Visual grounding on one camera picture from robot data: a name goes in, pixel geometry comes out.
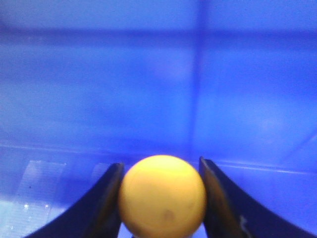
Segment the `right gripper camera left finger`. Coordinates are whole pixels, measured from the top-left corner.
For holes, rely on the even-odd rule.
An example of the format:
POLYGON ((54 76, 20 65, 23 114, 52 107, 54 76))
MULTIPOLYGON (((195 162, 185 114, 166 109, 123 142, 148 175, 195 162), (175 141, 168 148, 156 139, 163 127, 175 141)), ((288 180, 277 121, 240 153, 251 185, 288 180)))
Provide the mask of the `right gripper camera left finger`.
POLYGON ((124 165, 114 163, 78 201, 28 238, 116 238, 121 219, 117 198, 124 165))

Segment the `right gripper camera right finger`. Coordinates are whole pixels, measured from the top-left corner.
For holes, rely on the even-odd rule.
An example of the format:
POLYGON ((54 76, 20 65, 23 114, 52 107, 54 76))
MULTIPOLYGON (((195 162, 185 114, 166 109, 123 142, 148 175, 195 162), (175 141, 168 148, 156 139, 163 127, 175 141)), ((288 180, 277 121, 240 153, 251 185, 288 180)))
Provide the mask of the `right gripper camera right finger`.
POLYGON ((270 211, 210 159, 199 158, 207 193, 204 228, 209 238, 313 238, 314 234, 270 211))

